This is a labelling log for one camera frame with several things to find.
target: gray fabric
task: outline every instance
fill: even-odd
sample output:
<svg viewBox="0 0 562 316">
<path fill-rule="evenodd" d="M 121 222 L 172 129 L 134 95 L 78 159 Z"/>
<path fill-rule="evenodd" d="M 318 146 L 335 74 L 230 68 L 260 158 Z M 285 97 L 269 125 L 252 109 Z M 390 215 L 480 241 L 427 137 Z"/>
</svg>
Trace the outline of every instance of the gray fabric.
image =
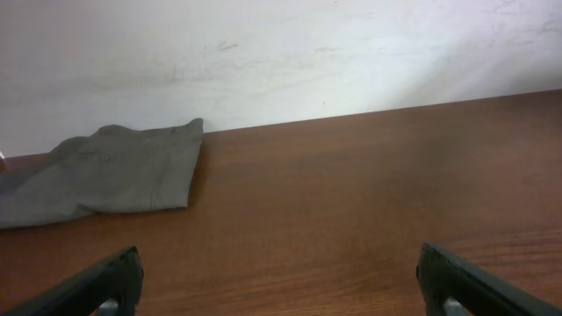
<svg viewBox="0 0 562 316">
<path fill-rule="evenodd" d="M 197 118 L 148 131 L 105 126 L 65 140 L 44 162 L 0 175 L 0 227 L 185 207 L 202 139 Z"/>
</svg>

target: folded cloth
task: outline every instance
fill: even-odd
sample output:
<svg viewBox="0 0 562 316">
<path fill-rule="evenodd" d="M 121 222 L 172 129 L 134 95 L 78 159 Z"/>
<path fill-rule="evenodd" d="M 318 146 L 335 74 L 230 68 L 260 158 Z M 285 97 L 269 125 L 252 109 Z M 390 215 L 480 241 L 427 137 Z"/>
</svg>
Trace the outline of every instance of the folded cloth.
<svg viewBox="0 0 562 316">
<path fill-rule="evenodd" d="M 0 228 L 186 207 L 202 140 L 201 118 L 148 131 L 105 126 L 65 140 L 44 162 L 0 175 Z"/>
</svg>

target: white backdrop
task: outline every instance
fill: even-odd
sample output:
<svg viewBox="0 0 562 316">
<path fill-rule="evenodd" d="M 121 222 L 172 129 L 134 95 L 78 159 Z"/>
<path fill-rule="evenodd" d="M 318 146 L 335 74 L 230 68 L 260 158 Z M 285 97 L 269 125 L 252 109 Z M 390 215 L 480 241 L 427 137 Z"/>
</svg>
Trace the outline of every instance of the white backdrop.
<svg viewBox="0 0 562 316">
<path fill-rule="evenodd" d="M 3 0 L 0 149 L 562 88 L 559 0 Z"/>
</svg>

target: wooden table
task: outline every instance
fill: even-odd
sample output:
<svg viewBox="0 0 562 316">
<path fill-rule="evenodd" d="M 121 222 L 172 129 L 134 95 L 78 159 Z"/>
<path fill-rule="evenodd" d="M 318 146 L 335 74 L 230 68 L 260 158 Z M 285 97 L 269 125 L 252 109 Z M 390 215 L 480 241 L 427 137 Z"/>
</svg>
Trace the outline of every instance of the wooden table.
<svg viewBox="0 0 562 316">
<path fill-rule="evenodd" d="M 0 232 L 0 306 L 136 245 L 138 315 L 423 315 L 433 241 L 562 305 L 562 90 L 205 135 L 187 210 Z"/>
</svg>

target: black object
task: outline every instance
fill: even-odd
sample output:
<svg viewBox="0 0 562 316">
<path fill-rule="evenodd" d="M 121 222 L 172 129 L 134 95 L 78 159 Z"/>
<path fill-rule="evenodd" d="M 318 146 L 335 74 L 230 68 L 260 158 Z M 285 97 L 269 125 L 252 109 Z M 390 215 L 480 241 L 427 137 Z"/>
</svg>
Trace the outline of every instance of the black object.
<svg viewBox="0 0 562 316">
<path fill-rule="evenodd" d="M 105 302 L 99 314 L 133 316 L 143 277 L 137 248 L 125 248 L 3 316 L 88 316 Z"/>
<path fill-rule="evenodd" d="M 428 316 L 467 315 L 466 310 L 475 316 L 562 315 L 557 307 L 436 245 L 421 248 L 416 276 Z"/>
</svg>

